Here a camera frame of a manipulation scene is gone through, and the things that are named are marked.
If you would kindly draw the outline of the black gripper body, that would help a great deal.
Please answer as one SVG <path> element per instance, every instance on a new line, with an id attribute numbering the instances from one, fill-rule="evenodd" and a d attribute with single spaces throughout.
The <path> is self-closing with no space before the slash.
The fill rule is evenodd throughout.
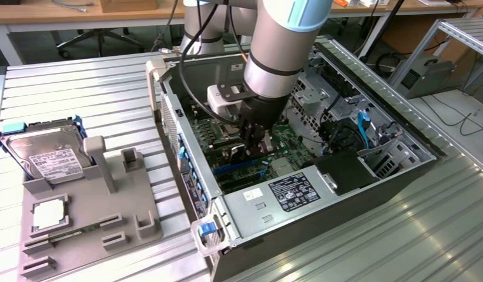
<path id="1" fill-rule="evenodd" d="M 243 100 L 241 106 L 241 130 L 249 131 L 249 127 L 262 126 L 265 130 L 273 128 L 283 114 L 290 95 L 279 98 L 267 98 L 261 95 Z"/>

